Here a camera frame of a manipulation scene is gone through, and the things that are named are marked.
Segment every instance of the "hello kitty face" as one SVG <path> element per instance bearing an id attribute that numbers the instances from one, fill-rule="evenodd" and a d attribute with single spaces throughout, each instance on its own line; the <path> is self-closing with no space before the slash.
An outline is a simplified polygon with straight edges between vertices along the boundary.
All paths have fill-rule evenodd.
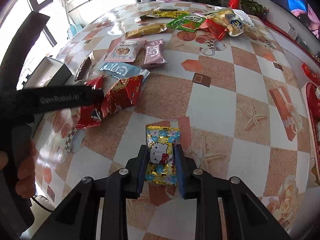
<path id="1" fill-rule="evenodd" d="M 167 144 L 154 143 L 150 151 L 150 162 L 152 164 L 162 164 L 167 160 Z"/>

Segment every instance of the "cable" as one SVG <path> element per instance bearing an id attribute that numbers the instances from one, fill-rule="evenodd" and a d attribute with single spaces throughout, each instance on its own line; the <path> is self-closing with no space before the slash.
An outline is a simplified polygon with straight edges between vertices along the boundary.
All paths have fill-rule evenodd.
<path id="1" fill-rule="evenodd" d="M 52 213 L 53 211 L 46 208 L 44 205 L 40 204 L 39 201 L 36 200 L 35 197 L 32 197 L 33 201 L 36 202 L 40 207 L 42 207 L 44 210 L 47 210 L 48 212 Z"/>

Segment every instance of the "window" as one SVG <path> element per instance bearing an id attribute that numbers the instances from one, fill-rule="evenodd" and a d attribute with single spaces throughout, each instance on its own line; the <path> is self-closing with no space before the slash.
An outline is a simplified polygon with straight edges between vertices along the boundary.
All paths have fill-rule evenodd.
<path id="1" fill-rule="evenodd" d="M 67 42 L 67 30 L 69 28 L 64 8 L 57 0 L 29 0 L 34 11 L 50 16 L 44 28 L 44 34 L 53 47 L 60 47 Z"/>
<path id="2" fill-rule="evenodd" d="M 4 54 L 6 53 L 12 38 L 15 36 L 17 30 L 20 28 L 21 24 L 24 22 L 30 12 L 31 8 L 28 0 L 18 0 L 6 17 L 0 28 L 0 62 L 2 62 Z M 24 80 L 28 74 L 31 74 L 35 70 L 40 61 L 46 55 L 49 55 L 51 50 L 51 44 L 44 35 L 44 32 L 41 32 L 38 40 L 31 48 L 23 64 L 17 89 L 22 89 L 22 80 Z"/>

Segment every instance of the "metal screw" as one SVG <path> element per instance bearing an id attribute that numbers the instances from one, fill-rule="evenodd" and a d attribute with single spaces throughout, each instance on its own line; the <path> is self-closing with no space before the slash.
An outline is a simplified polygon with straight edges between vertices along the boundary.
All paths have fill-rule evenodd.
<path id="1" fill-rule="evenodd" d="M 203 170 L 201 169 L 194 169 L 193 170 L 193 173 L 196 174 L 196 175 L 201 175 L 203 173 Z"/>
<path id="2" fill-rule="evenodd" d="M 240 179 L 239 179 L 238 177 L 232 177 L 232 178 L 231 178 L 231 182 L 232 182 L 233 184 L 239 184 L 239 183 L 240 183 Z"/>
<path id="3" fill-rule="evenodd" d="M 126 174 L 128 174 L 128 170 L 127 169 L 121 169 L 121 170 L 119 170 L 119 173 L 121 174 L 121 175 L 126 175 Z"/>
<path id="4" fill-rule="evenodd" d="M 82 179 L 82 182 L 83 182 L 84 184 L 88 184 L 88 183 L 91 182 L 91 180 L 92 180 L 91 177 L 84 177 L 84 178 Z"/>

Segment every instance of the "red bow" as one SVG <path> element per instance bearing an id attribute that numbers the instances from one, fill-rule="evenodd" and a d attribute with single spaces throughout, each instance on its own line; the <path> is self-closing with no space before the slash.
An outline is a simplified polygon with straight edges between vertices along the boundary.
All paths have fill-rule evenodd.
<path id="1" fill-rule="evenodd" d="M 163 153 L 163 154 L 162 154 L 162 159 L 161 159 L 161 161 L 160 161 L 160 164 L 161 164 L 161 165 L 167 164 L 167 163 L 168 163 L 168 162 L 167 162 L 167 159 L 169 159 L 169 155 L 167 155 L 166 153 Z"/>

